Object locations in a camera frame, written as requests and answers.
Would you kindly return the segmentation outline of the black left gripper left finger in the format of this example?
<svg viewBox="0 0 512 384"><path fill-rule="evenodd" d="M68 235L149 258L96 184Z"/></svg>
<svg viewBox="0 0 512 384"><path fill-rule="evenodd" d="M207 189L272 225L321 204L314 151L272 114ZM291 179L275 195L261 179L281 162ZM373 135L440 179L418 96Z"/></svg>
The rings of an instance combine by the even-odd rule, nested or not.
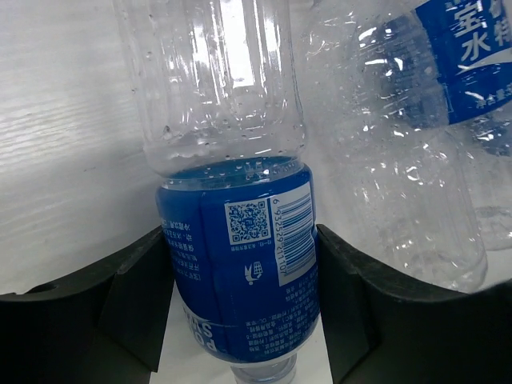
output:
<svg viewBox="0 0 512 384"><path fill-rule="evenodd" d="M174 276L160 229L24 294L1 296L3 383L148 383Z"/></svg>

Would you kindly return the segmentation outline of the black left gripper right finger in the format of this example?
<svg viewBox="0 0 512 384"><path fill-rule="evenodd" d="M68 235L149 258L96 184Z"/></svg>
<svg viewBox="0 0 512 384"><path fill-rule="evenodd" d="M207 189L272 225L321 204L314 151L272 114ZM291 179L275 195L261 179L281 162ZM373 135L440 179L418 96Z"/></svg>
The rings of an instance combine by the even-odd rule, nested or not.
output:
<svg viewBox="0 0 512 384"><path fill-rule="evenodd" d="M318 244L334 382L510 382L510 282L464 294L412 278L323 225Z"/></svg>

